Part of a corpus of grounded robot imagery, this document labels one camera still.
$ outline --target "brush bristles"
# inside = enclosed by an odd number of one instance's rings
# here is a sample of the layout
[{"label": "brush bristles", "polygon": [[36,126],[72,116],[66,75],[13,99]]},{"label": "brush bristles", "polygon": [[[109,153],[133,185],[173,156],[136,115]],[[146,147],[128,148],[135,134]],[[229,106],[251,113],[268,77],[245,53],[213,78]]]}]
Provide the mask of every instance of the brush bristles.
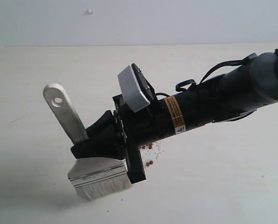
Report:
[{"label": "brush bristles", "polygon": [[98,198],[126,190],[131,187],[131,182],[126,173],[102,180],[100,182],[91,183],[89,185],[76,188],[79,197],[88,201],[94,201]]}]

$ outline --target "black robot arm segment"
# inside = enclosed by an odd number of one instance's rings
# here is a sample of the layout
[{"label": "black robot arm segment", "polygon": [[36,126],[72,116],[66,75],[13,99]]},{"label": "black robot arm segment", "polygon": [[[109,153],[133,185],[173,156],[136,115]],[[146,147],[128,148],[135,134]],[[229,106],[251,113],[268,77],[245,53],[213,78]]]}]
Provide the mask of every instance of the black robot arm segment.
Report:
[{"label": "black robot arm segment", "polygon": [[[238,67],[207,79],[223,66]],[[125,159],[128,177],[135,183],[146,179],[141,145],[208,123],[240,120],[278,102],[278,49],[222,62],[199,84],[192,79],[177,84],[177,93],[171,96],[156,93],[136,64],[126,67],[118,80],[121,94],[113,97],[115,110],[106,111],[88,127],[89,139],[74,145],[71,152],[76,158]]]}]

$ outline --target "yellow label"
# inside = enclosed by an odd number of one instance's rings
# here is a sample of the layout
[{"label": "yellow label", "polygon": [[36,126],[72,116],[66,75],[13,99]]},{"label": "yellow label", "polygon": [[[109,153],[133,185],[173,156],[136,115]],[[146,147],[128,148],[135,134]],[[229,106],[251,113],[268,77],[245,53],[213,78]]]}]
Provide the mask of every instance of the yellow label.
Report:
[{"label": "yellow label", "polygon": [[182,116],[181,109],[179,104],[174,96],[164,98],[165,103],[167,104],[168,110],[170,112],[175,134],[180,134],[185,132],[185,120]]}]

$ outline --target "table surface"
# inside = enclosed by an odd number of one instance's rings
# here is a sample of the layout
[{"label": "table surface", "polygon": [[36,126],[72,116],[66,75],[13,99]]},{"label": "table surface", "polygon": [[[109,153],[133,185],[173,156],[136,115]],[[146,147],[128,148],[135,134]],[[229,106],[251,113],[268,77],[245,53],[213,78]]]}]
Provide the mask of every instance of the table surface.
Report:
[{"label": "table surface", "polygon": [[[278,103],[237,122],[160,142],[147,180],[92,203],[67,179],[71,142],[42,96],[68,92],[85,126],[114,109],[117,75],[135,62],[156,91],[278,43],[0,49],[0,224],[278,223]],[[233,68],[223,68],[218,75]]]}]

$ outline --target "orange label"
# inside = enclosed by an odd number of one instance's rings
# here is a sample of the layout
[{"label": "orange label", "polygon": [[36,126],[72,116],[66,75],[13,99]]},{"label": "orange label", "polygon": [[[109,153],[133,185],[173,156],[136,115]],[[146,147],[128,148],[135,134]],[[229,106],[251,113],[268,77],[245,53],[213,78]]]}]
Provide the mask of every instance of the orange label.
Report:
[{"label": "orange label", "polygon": [[171,118],[173,120],[175,134],[185,132],[185,120],[182,116],[179,104],[174,96],[164,98],[165,103],[169,109]]}]

